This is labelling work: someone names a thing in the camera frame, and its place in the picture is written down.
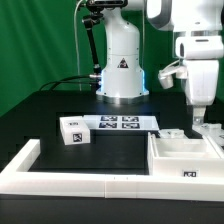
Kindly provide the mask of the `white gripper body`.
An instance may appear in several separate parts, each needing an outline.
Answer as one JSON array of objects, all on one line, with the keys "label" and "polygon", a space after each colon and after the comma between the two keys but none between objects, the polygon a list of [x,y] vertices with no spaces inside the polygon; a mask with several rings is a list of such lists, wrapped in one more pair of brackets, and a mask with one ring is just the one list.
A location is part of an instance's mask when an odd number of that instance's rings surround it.
[{"label": "white gripper body", "polygon": [[184,60],[187,79],[184,92],[193,106],[211,105],[216,95],[219,74],[218,60]]}]

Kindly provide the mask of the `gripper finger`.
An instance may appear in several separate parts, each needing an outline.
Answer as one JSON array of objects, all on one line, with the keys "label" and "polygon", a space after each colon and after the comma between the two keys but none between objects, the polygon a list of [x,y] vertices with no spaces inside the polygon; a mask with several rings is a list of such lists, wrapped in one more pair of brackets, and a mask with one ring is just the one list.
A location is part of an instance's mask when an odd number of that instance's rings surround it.
[{"label": "gripper finger", "polygon": [[193,107],[193,123],[202,124],[204,122],[206,107],[205,106],[194,106]]}]

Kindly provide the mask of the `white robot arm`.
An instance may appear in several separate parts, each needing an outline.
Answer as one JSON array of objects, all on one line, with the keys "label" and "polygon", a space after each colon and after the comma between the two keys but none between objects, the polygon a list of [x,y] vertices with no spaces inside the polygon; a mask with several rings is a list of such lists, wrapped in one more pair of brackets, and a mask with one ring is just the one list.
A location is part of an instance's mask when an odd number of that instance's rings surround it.
[{"label": "white robot arm", "polygon": [[214,101],[218,60],[224,57],[219,34],[224,0],[88,0],[86,6],[103,16],[106,28],[107,64],[98,97],[120,103],[148,94],[139,65],[139,31],[121,16],[123,9],[143,9],[155,29],[174,34],[178,61],[159,72],[162,87],[172,87],[175,77],[181,79],[187,103],[193,107],[193,123],[201,124],[206,107]]}]

